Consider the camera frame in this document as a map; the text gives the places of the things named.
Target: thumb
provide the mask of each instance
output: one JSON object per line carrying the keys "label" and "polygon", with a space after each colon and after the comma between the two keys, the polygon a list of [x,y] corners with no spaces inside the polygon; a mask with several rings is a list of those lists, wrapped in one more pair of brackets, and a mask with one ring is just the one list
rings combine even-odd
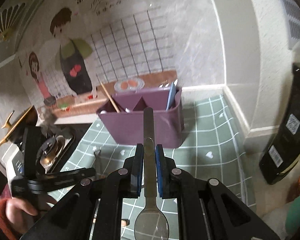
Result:
{"label": "thumb", "polygon": [[24,212],[28,213],[29,215],[36,216],[38,214],[38,211],[27,200],[13,198],[13,199],[11,199],[11,202],[12,202],[11,204],[14,206],[14,208],[21,209]]}

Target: red sleeve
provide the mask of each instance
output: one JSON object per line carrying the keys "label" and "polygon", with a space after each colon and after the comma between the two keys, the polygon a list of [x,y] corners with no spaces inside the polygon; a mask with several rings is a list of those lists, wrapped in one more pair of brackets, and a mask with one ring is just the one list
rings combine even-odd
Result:
{"label": "red sleeve", "polygon": [[9,240],[17,240],[14,230],[6,217],[6,203],[8,198],[0,200],[0,229]]}

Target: metal rivet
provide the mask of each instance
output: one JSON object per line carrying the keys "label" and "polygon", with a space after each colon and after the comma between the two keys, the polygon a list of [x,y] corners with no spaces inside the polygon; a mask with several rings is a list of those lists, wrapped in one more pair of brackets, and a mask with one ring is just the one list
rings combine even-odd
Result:
{"label": "metal rivet", "polygon": [[174,175],[179,175],[179,174],[181,174],[181,170],[178,169],[178,168],[174,168],[174,169],[172,169],[172,173],[173,173]]}
{"label": "metal rivet", "polygon": [[84,178],[84,179],[82,179],[82,180],[80,181],[80,184],[81,184],[82,186],[87,186],[87,185],[90,184],[90,179]]}
{"label": "metal rivet", "polygon": [[212,186],[217,186],[219,184],[219,180],[217,180],[217,179],[209,179],[209,183]]}
{"label": "metal rivet", "polygon": [[122,169],[118,170],[118,173],[119,173],[120,175],[126,175],[126,174],[128,173],[128,170],[125,169],[125,168],[122,168]]}

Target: purple container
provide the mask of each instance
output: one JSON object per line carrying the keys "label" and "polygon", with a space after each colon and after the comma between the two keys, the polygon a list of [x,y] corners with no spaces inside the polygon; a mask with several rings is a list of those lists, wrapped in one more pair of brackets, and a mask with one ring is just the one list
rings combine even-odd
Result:
{"label": "purple container", "polygon": [[151,107],[154,114],[155,144],[165,148],[178,148],[182,144],[184,128],[181,88],[177,88],[174,104],[166,111],[169,88],[141,89],[112,95],[120,108],[117,113],[108,100],[97,110],[101,121],[118,144],[136,145],[143,143],[143,109]]}

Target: qr code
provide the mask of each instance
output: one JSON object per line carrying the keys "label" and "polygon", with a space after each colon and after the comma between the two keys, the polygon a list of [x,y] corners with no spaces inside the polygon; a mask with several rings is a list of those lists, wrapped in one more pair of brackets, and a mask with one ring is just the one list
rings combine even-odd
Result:
{"label": "qr code", "polygon": [[295,135],[298,128],[300,126],[300,121],[294,116],[294,114],[290,114],[289,119],[286,124],[286,128]]}
{"label": "qr code", "polygon": [[272,158],[275,166],[277,168],[283,163],[283,159],[281,158],[280,154],[278,153],[277,149],[272,145],[269,149],[269,155]]}

